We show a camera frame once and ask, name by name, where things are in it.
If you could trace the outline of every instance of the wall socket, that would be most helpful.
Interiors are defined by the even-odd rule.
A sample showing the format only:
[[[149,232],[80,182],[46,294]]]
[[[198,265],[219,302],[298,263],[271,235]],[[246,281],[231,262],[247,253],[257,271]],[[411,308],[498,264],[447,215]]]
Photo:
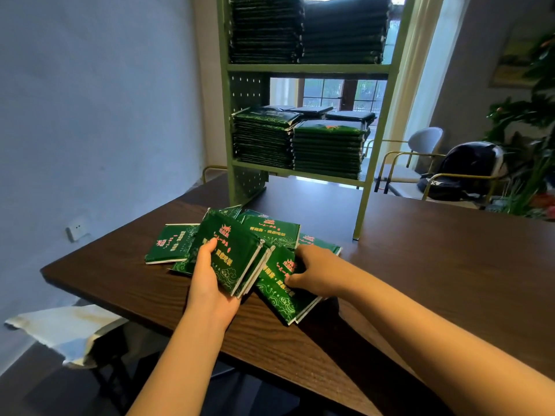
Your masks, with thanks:
[[[72,242],[76,242],[87,233],[89,233],[89,230],[87,229],[85,219],[83,217],[78,217],[70,224],[68,224],[66,232],[68,234],[69,240]]]

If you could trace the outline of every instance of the dark wooden table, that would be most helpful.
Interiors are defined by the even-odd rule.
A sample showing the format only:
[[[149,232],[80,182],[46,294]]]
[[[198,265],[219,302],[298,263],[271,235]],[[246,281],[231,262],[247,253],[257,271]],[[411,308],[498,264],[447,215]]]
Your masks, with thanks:
[[[343,246],[343,258],[555,379],[553,224],[375,194],[355,242],[360,195],[271,177],[248,207]],[[170,334],[190,280],[166,265],[144,265],[143,255],[164,223],[199,222],[207,206],[228,205],[220,177],[42,273],[54,286]],[[299,326],[285,327],[251,294],[226,332],[221,358],[339,413],[448,412],[356,310],[339,305],[343,318],[327,300]]]

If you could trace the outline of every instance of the metal rack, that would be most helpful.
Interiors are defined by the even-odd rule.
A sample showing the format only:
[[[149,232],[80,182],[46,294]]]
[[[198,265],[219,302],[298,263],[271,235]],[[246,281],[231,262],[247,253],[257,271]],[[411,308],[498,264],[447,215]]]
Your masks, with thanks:
[[[230,0],[218,0],[218,30],[220,39],[221,80],[224,95],[225,145],[227,153],[227,177],[231,204],[244,204],[260,193],[268,182],[269,173],[295,175],[306,178],[337,182],[363,187],[358,208],[353,239],[358,239],[366,206],[371,193],[373,175],[378,162],[386,122],[389,117],[393,92],[399,75],[402,53],[408,34],[415,0],[406,0],[399,26],[399,34],[393,59],[386,64],[229,64],[228,37],[230,34]],[[295,78],[342,78],[387,80],[384,100],[380,112],[378,128],[374,134],[374,144],[366,173],[366,180],[332,177],[321,174],[298,172],[291,169],[241,162],[233,157],[230,116],[249,106],[263,106],[270,103],[270,77]]]

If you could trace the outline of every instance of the red flower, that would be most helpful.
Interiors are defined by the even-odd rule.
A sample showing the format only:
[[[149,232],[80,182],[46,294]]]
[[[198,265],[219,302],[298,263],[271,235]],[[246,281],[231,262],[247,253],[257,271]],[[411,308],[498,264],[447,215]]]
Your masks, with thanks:
[[[551,194],[536,194],[530,200],[530,207],[534,209],[546,209],[555,206],[555,196]]]

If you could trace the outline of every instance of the shelf board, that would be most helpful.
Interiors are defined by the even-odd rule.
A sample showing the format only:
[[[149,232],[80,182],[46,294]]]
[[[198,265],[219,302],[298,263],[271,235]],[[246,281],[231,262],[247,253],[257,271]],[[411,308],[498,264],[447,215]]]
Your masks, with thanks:
[[[231,72],[272,74],[388,74],[389,64],[228,64]]]
[[[273,172],[274,174],[279,174],[279,175],[301,176],[301,177],[310,178],[310,179],[313,179],[313,180],[336,182],[336,183],[345,184],[345,185],[352,185],[352,186],[356,186],[356,187],[364,186],[364,181],[353,180],[353,179],[350,179],[350,178],[339,178],[337,176],[310,174],[308,172],[300,172],[300,171],[295,171],[293,169],[284,169],[284,168],[278,168],[278,167],[275,167],[275,166],[250,164],[248,162],[241,162],[237,159],[232,160],[232,165],[233,166],[240,166],[240,167],[244,167],[244,168],[258,169],[260,171]]]

